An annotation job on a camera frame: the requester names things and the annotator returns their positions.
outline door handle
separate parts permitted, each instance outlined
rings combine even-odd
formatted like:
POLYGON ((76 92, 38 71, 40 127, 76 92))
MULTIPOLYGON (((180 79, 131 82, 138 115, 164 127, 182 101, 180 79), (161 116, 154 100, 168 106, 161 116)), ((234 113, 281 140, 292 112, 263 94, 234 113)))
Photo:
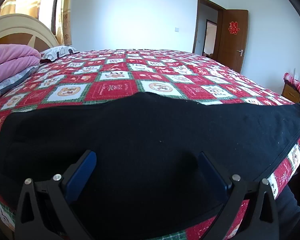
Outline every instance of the door handle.
POLYGON ((237 50, 237 52, 240 52, 240 57, 242 57, 243 49, 242 50, 237 50))

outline bed headboard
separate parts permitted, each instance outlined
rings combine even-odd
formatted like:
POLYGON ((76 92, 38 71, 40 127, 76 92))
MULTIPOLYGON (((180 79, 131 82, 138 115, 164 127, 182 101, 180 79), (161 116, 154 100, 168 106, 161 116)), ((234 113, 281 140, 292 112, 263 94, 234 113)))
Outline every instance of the bed headboard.
POLYGON ((59 46, 42 22, 25 14, 0 16, 0 44, 24 44, 39 52, 59 46))

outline gray floral pillow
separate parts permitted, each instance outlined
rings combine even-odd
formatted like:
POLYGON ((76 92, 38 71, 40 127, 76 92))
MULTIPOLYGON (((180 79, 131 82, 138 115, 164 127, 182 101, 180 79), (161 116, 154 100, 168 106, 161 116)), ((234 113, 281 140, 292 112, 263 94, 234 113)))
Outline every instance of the gray floral pillow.
POLYGON ((58 58, 64 57, 66 55, 72 55, 78 53, 75 48, 69 46, 57 46, 51 49, 47 49, 41 52, 41 61, 40 63, 52 62, 58 58))
POLYGON ((35 72, 38 67, 39 66, 28 67, 18 74, 15 74, 14 76, 0 82, 0 96, 8 92, 10 89, 13 89, 17 85, 21 84, 28 76, 35 72))

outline door frame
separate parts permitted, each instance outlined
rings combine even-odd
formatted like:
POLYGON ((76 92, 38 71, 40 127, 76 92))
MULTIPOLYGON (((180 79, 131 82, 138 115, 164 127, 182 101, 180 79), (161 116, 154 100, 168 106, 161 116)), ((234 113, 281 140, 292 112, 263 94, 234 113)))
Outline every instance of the door frame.
POLYGON ((226 10, 226 9, 223 8, 222 6, 220 6, 220 5, 218 5, 218 4, 210 1, 210 0, 198 0, 198 4, 197 4, 197 20, 196 20, 196 24, 195 24, 194 43, 193 43, 192 53, 194 53, 195 45, 197 43, 198 25, 199 25, 199 6, 200 6, 200 3, 218 11, 216 41, 214 43, 213 56, 212 56, 213 60, 217 60, 218 54, 219 54, 220 41, 221 41, 223 11, 226 10))
POLYGON ((205 32, 205 35, 204 35, 203 49, 202 49, 202 54, 201 55, 203 55, 203 53, 204 53, 204 47, 206 46, 206 37, 207 37, 208 23, 211 23, 211 24, 217 26, 217 28, 218 28, 218 24, 217 23, 215 23, 215 22, 210 21, 210 20, 207 19, 207 22, 206 22, 206 32, 205 32))

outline brown wooden door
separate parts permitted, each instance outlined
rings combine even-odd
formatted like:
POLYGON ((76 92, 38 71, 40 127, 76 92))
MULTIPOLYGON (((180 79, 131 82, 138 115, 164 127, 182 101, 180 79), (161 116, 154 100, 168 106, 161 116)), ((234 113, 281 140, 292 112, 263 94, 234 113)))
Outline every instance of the brown wooden door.
POLYGON ((223 10, 217 61, 240 73, 246 48, 247 34, 248 11, 223 10))

